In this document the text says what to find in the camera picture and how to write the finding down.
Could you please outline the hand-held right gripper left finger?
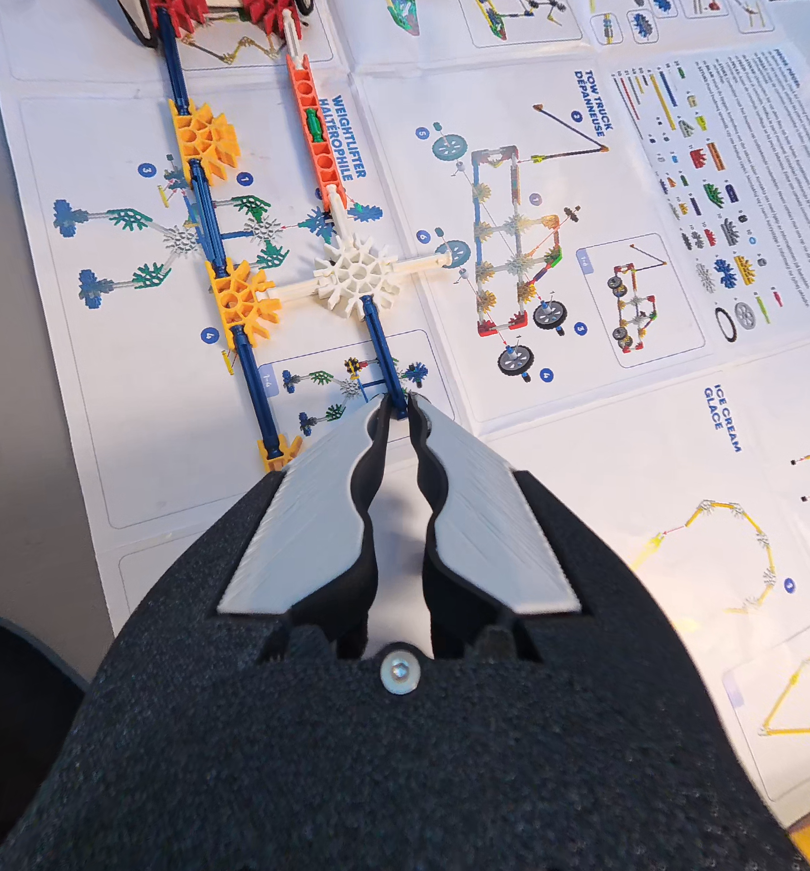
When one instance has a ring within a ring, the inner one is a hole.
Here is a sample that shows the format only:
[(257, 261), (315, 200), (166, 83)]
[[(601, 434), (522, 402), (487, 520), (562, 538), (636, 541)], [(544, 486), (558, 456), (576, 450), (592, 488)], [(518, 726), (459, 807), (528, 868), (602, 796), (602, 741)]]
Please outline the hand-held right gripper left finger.
[(223, 614), (319, 626), (338, 655), (361, 655), (378, 567), (368, 509), (386, 463), (391, 401), (358, 408), (290, 463), (217, 605)]

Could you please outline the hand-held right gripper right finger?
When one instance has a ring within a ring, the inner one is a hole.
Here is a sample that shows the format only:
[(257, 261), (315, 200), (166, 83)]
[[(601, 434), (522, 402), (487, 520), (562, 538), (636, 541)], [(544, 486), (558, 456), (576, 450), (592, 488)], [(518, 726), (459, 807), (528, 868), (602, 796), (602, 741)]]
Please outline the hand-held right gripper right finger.
[(423, 596), (435, 657), (537, 657), (528, 617), (579, 613), (516, 473), (422, 396), (409, 398), (418, 485), (432, 510)]

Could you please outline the red toy connector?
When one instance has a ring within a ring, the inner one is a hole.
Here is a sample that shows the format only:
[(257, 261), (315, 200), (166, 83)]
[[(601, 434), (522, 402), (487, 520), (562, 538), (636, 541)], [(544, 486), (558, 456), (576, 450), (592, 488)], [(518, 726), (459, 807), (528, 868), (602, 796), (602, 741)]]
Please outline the red toy connector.
[(294, 16), (298, 16), (299, 12), (294, 4), (294, 1), (244, 1), (247, 11), (250, 14), (250, 20), (260, 26), (267, 35), (275, 33), (281, 38), (284, 38), (282, 12), (285, 9), (290, 9)]
[(209, 11), (206, 1), (149, 1), (148, 6), (152, 28), (160, 30), (160, 10), (165, 10), (177, 38), (182, 37), (182, 32), (194, 33), (195, 25), (204, 24)]

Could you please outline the blue toy rod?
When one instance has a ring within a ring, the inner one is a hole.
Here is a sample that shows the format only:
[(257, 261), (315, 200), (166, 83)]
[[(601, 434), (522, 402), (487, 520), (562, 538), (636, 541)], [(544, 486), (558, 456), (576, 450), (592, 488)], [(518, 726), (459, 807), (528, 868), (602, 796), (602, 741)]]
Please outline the blue toy rod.
[(163, 6), (157, 7), (157, 29), (162, 41), (163, 54), (167, 64), (177, 114), (182, 117), (189, 116), (191, 114), (190, 98), (183, 76), (178, 40), (170, 12)]
[(258, 420), (267, 458), (269, 461), (280, 460), (284, 456), (280, 449), (280, 438), (259, 376), (253, 347), (247, 337), (244, 326), (233, 326), (231, 328), (231, 335), (250, 394), (251, 404)]
[(204, 248), (212, 264), (212, 274), (224, 278), (227, 272), (224, 242), (216, 218), (211, 186), (199, 158), (189, 161), (191, 179), (203, 227)]
[(379, 319), (377, 305), (369, 294), (360, 296), (364, 319), (377, 355), (378, 365), (388, 389), (388, 397), (392, 403), (395, 418), (403, 420), (407, 417), (407, 398), (401, 386), (397, 368), (388, 346), (388, 339)]

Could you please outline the orange toy bar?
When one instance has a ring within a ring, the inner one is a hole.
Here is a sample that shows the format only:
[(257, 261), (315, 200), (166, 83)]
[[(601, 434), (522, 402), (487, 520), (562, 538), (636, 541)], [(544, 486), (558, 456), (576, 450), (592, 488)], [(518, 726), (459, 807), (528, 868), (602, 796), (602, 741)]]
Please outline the orange toy bar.
[[(319, 97), (312, 76), (310, 61), (308, 56), (305, 54), (303, 65), (303, 70), (296, 69), (290, 55), (287, 56), (287, 67), (290, 75), (292, 91), (299, 108), (299, 122), (304, 133), (305, 143), (307, 144), (312, 159), (313, 169), (322, 197), (323, 209), (325, 212), (329, 212), (329, 191), (327, 190), (329, 186), (333, 186), (338, 191), (344, 204), (346, 203), (347, 196), (339, 172), (339, 167), (336, 162), (331, 137), (327, 130), (323, 111), (319, 104)], [(311, 135), (305, 123), (305, 110), (308, 108), (314, 108), (317, 110), (317, 113), (323, 122), (325, 137), (323, 143), (315, 144), (312, 142)]]

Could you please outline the white snowflake connector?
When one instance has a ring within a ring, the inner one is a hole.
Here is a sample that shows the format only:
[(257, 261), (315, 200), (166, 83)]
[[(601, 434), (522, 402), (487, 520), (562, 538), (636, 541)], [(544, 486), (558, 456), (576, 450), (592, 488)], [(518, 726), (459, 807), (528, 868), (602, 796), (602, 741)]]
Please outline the white snowflake connector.
[(370, 296), (381, 309), (391, 308), (400, 293), (400, 281), (394, 275), (398, 257), (384, 246), (373, 249), (373, 240), (354, 236), (340, 245), (324, 244), (324, 256), (315, 259), (316, 293), (331, 311), (349, 317), (356, 311), (365, 318), (362, 298)]

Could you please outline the white instruction sheet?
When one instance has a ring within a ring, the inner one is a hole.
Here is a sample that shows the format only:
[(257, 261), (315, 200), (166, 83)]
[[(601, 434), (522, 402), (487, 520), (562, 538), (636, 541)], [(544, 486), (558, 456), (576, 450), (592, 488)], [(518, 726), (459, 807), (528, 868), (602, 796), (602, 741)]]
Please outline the white instruction sheet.
[[(638, 573), (781, 822), (810, 813), (810, 4), (318, 2), (300, 45), (353, 237), (398, 260), (401, 386)], [(0, 109), (109, 622), (263, 473), (159, 50), (117, 3), (0, 2)], [(287, 45), (178, 41), (237, 167), (226, 259), (311, 279), (325, 212)], [(253, 346), (283, 449), (385, 391), (317, 294)]]

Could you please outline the dark rounded object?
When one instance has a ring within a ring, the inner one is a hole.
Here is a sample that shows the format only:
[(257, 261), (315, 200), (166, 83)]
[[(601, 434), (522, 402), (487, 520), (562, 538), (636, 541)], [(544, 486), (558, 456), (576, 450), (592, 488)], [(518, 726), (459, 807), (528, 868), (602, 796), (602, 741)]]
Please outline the dark rounded object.
[(88, 684), (0, 619), (0, 844), (60, 753)]

